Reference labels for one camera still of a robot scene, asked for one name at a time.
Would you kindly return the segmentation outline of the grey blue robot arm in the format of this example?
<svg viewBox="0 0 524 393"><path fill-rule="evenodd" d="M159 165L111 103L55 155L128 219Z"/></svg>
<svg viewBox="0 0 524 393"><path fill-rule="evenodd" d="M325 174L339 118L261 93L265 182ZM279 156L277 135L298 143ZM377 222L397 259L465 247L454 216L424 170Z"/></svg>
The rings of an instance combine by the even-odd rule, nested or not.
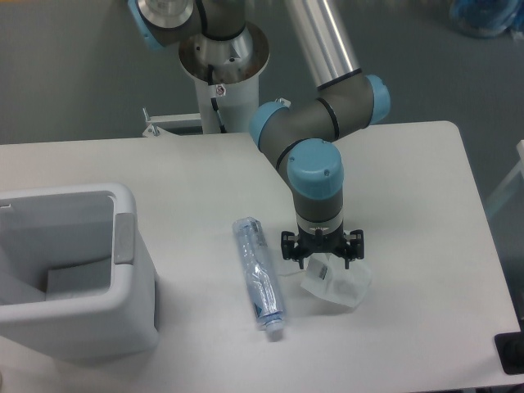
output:
<svg viewBox="0 0 524 393"><path fill-rule="evenodd" d="M363 231L344 229L344 169L335 141L384 119L391 97L380 78L361 70L335 4L286 4L318 91L297 109L281 100L260 103L269 42L246 18L243 1L130 1L128 8L149 46L178 46L203 132L249 133L290 188L297 231L282 233L283 258L363 259Z"/></svg>

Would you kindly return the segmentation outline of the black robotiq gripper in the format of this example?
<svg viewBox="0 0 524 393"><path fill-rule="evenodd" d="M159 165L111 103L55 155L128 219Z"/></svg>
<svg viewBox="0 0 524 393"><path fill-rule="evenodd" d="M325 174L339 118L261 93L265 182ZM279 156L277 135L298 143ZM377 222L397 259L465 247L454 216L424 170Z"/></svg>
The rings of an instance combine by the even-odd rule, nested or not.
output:
<svg viewBox="0 0 524 393"><path fill-rule="evenodd" d="M344 260L345 269L355 260L364 258L364 231L344 231L340 225L335 231L307 233L299 228L299 235L289 231L281 232L280 247L284 260L293 260L299 269L305 267L304 260L312 254L331 253Z"/></svg>

